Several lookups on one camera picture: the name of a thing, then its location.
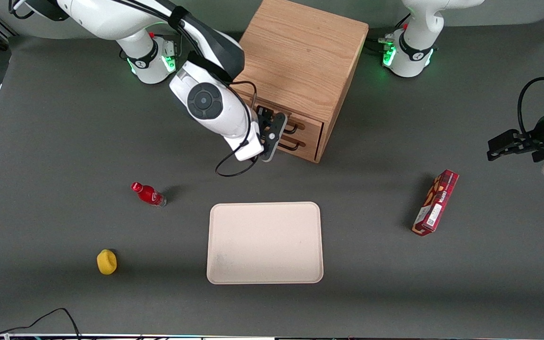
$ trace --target barcode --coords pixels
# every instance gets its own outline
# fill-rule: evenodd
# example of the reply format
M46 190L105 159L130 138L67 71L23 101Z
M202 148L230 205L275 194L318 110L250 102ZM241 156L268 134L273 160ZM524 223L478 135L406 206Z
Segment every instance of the barcode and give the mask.
M440 215L440 211L442 210L442 206L438 203L433 207L432 213L429 215L429 218L427 218L427 224L430 226L436 225L436 219L438 219L438 215Z

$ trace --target wooden drawer cabinet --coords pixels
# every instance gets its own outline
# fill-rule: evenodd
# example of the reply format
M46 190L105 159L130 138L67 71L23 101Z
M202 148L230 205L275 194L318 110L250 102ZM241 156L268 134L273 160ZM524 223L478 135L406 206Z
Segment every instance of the wooden drawer cabinet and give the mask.
M279 150L318 163L348 92L369 26L295 4L263 0L240 39L257 103L289 116ZM246 103L253 89L233 85Z

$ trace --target red box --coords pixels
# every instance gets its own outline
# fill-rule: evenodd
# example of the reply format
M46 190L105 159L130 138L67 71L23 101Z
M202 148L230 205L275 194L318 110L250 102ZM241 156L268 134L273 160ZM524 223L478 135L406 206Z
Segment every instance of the red box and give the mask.
M419 215L413 224L413 231L419 236L425 236L436 231L446 204L453 193L459 175L451 170L445 170L433 180L433 185L427 192L427 198Z

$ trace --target bottle cap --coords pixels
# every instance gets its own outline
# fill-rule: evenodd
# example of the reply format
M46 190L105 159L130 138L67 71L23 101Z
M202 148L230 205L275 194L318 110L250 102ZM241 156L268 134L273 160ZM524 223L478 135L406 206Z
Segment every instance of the bottle cap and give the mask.
M132 189L133 191L140 192L140 191L142 191L142 189L144 189L144 186L141 185L141 184L138 183L138 182L134 182L134 183L131 185L131 189Z

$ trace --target plastic bottle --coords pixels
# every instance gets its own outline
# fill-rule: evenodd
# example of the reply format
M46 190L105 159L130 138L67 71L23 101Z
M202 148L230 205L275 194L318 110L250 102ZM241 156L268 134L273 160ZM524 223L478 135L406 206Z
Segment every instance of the plastic bottle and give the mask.
M131 189L138 193L140 200L143 200L150 205L164 207L165 204L167 204L167 199L165 196L161 195L150 185L142 185L138 182L134 182L131 185Z

